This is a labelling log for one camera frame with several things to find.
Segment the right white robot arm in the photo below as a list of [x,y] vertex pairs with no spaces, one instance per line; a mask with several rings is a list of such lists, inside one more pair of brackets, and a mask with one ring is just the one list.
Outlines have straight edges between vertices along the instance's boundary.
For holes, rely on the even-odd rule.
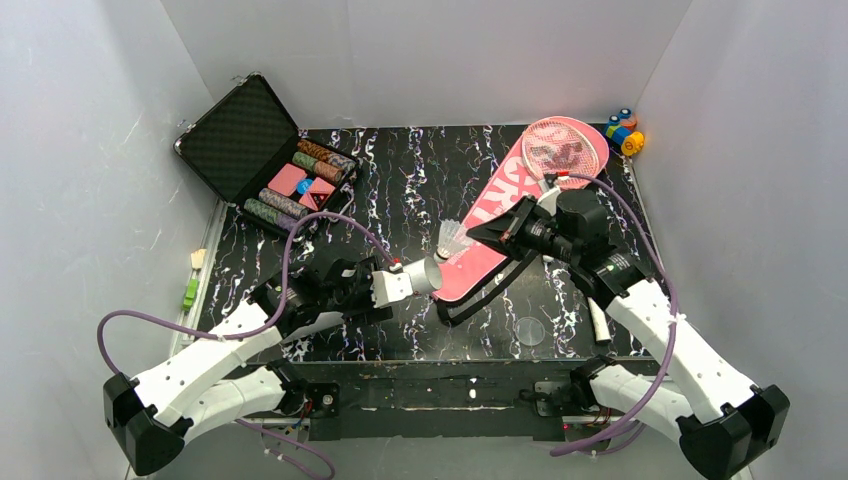
[[543,254],[564,262],[574,285],[658,358],[653,381],[606,356],[588,360],[570,374],[576,404],[618,411],[622,428],[637,421],[661,432],[707,479],[731,478],[777,444],[789,398],[735,369],[673,311],[670,285],[610,240],[593,193],[564,191],[553,210],[525,197],[468,234],[513,260]]

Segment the clear plastic tube lid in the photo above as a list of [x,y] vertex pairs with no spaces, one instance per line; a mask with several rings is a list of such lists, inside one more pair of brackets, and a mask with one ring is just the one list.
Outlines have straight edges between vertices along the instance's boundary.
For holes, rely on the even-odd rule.
[[535,317],[522,317],[517,320],[514,333],[519,343],[527,347],[541,344],[546,337],[544,325]]

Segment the white shuttlecock tube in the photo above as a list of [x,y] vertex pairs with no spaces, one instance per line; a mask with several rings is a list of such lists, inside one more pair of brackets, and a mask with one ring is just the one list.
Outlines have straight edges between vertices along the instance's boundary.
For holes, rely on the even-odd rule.
[[409,276],[412,291],[416,295],[429,295],[443,286],[440,264],[432,257],[425,257],[403,267]]

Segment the white feather shuttlecock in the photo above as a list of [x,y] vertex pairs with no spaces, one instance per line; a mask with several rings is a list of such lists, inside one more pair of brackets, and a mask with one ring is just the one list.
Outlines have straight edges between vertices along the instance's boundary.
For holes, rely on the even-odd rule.
[[467,236],[467,227],[454,219],[443,220],[439,227],[437,250],[434,259],[444,263],[470,248],[474,240]]

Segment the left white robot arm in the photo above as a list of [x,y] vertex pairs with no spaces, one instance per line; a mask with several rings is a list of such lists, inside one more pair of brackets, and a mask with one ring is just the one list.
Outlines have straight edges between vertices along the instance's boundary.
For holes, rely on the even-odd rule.
[[338,387],[312,384],[283,359],[233,379],[262,351],[308,336],[335,321],[384,320],[372,300],[377,256],[360,260],[317,254],[287,282],[276,274],[255,287],[215,328],[160,365],[134,377],[117,373],[103,386],[104,416],[130,467],[146,476],[170,464],[198,436],[254,413],[302,421],[332,416]]

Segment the pink badminton racket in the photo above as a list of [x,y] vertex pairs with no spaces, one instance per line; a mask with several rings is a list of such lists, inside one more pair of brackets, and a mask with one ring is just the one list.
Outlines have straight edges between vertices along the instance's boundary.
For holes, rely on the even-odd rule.
[[553,187],[582,189],[606,167],[609,153],[589,130],[589,126],[562,116],[543,118],[524,130],[522,161],[541,195]]

